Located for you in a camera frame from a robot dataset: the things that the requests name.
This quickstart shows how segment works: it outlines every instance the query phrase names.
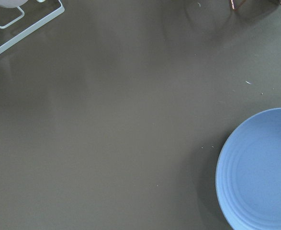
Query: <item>blue plate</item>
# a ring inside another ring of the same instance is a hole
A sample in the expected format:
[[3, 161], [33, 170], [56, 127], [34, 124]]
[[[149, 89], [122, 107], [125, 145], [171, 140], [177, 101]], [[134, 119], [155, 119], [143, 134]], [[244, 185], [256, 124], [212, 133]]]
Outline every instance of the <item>blue plate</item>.
[[233, 229], [281, 230], [281, 108], [250, 117], [230, 135], [216, 190]]

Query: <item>white wire rack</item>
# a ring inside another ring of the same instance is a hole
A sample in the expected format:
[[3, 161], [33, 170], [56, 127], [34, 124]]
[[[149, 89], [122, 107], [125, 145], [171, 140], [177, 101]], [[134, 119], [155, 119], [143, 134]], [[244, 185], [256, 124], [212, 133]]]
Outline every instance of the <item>white wire rack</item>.
[[[37, 2], [41, 2], [41, 4], [45, 4], [47, 3], [49, 0], [47, 0], [46, 2], [44, 2], [45, 0], [37, 0]], [[7, 50], [8, 48], [12, 47], [14, 44], [16, 44], [17, 42], [19, 42], [20, 40], [22, 40], [23, 38], [25, 38], [27, 35], [29, 35], [30, 33], [34, 32], [35, 30], [37, 30], [38, 28], [40, 28], [41, 26], [43, 26], [44, 24], [46, 24], [47, 22], [51, 21], [52, 19], [56, 18], [58, 15], [60, 15], [61, 13], [63, 13], [65, 11], [65, 8], [63, 7], [63, 4], [60, 0], [56, 0], [58, 3], [58, 7], [55, 8], [54, 10], [52, 10], [51, 12], [49, 12], [47, 15], [44, 15], [42, 18], [38, 19], [37, 21], [35, 21], [33, 24], [27, 26], [26, 28], [24, 28], [21, 32], [19, 32], [17, 35], [14, 35], [13, 37], [10, 37], [9, 39], [4, 39], [3, 43], [0, 44], [0, 54], [3, 53], [5, 50]], [[24, 11], [21, 7], [17, 7], [17, 9], [19, 10], [19, 12], [21, 13], [20, 16], [18, 16], [17, 18], [13, 19], [12, 21], [10, 21], [9, 23], [7, 23], [6, 25], [0, 25], [0, 29], [3, 30], [3, 34], [5, 33], [5, 31], [7, 30], [7, 28], [11, 25], [13, 25], [14, 23], [16, 23], [17, 21], [22, 21], [21, 19], [25, 16], [25, 14], [27, 13], [26, 11]]]

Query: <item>white metal frame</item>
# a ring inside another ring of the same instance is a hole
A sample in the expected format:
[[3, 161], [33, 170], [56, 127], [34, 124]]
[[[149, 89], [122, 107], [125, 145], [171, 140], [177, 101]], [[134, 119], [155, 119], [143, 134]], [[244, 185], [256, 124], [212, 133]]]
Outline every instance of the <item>white metal frame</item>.
[[[58, 15], [60, 15], [61, 13], [63, 13], [65, 11], [65, 8], [62, 4], [62, 2], [60, 0], [58, 0], [58, 2], [60, 3], [60, 7], [57, 8], [56, 10], [54, 10], [53, 12], [49, 13], [47, 16], [45, 16], [44, 18], [38, 20], [37, 22], [35, 22], [34, 24], [32, 24], [31, 26], [29, 26], [28, 28], [26, 28], [25, 30], [23, 30], [22, 32], [20, 32], [19, 34], [17, 34], [15, 37], [13, 37], [12, 39], [10, 39], [9, 41], [7, 41], [6, 43], [4, 43], [3, 45], [0, 46], [0, 54], [3, 53], [5, 50], [7, 50], [8, 48], [12, 47], [14, 44], [16, 44], [17, 42], [19, 42], [20, 40], [24, 39], [27, 35], [29, 35], [30, 33], [34, 32], [35, 30], [37, 30], [38, 28], [40, 28], [41, 26], [43, 26], [44, 24], [48, 23], [49, 21], [51, 21], [52, 19], [56, 18]], [[18, 18], [14, 19], [13, 21], [11, 21], [10, 23], [4, 25], [4, 26], [0, 26], [0, 29], [5, 29], [8, 26], [10, 26], [11, 24], [15, 23], [16, 21], [20, 20], [23, 16], [24, 16], [24, 11], [20, 8], [17, 7], [19, 9], [19, 11], [22, 13]]]

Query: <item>gray table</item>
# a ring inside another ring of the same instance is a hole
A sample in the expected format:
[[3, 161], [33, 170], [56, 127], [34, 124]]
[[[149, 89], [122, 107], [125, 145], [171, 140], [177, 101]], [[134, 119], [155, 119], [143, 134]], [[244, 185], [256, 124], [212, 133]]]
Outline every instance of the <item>gray table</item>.
[[231, 229], [215, 167], [281, 107], [281, 7], [63, 4], [0, 55], [0, 230]]

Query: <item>white round object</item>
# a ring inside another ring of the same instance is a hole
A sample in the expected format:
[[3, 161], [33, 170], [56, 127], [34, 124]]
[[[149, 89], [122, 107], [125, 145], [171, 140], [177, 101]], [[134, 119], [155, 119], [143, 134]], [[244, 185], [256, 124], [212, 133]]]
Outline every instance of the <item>white round object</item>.
[[0, 7], [15, 8], [25, 4], [27, 0], [0, 0]]

